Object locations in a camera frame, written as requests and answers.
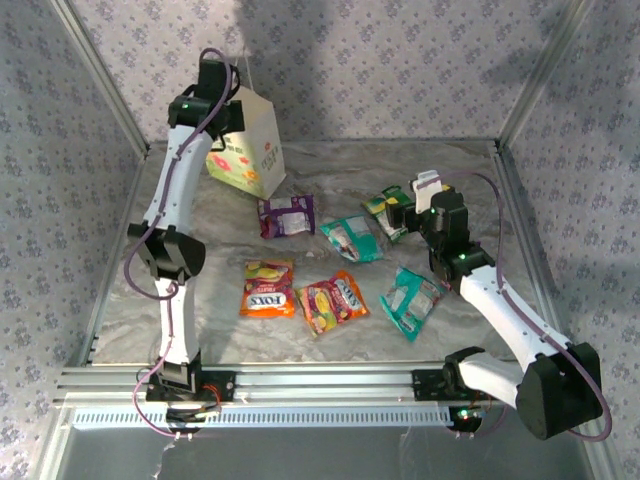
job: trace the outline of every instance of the snack packet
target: snack packet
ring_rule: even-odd
[[[240,315],[293,317],[293,260],[248,260]]]
[[[429,313],[447,289],[437,280],[427,280],[406,268],[398,268],[393,287],[380,296],[382,309],[391,321],[413,342]]]
[[[262,238],[286,237],[316,231],[313,195],[258,200],[258,219]]]
[[[340,255],[352,262],[382,258],[382,250],[363,215],[341,218],[320,227]]]
[[[344,270],[295,292],[314,337],[369,313],[356,281]]]
[[[380,225],[384,233],[387,234],[389,240],[392,243],[400,240],[401,237],[407,234],[406,228],[393,228],[387,220],[387,212],[385,206],[387,203],[399,203],[406,205],[411,203],[411,199],[402,191],[402,187],[398,185],[392,185],[385,188],[382,193],[375,197],[363,202],[364,208],[376,219],[376,222]]]

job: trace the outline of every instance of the purple snack packet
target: purple snack packet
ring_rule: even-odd
[[[313,195],[258,200],[262,238],[287,237],[300,232],[316,232]]]

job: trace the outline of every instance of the orange candy bag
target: orange candy bag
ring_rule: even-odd
[[[295,292],[314,336],[369,313],[355,279],[344,270]]]
[[[240,315],[293,317],[293,260],[248,260]]]

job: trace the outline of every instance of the paper bag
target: paper bag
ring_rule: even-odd
[[[245,87],[233,99],[242,102],[245,131],[224,135],[224,151],[214,151],[222,141],[214,142],[207,170],[218,180],[268,200],[285,177],[273,103]]]

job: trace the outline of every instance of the teal snack packet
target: teal snack packet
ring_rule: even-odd
[[[382,258],[382,250],[363,215],[341,218],[320,227],[331,244],[352,262],[372,262]]]
[[[380,303],[396,327],[413,342],[429,313],[446,292],[439,281],[428,280],[400,267],[393,287],[386,295],[380,296]]]

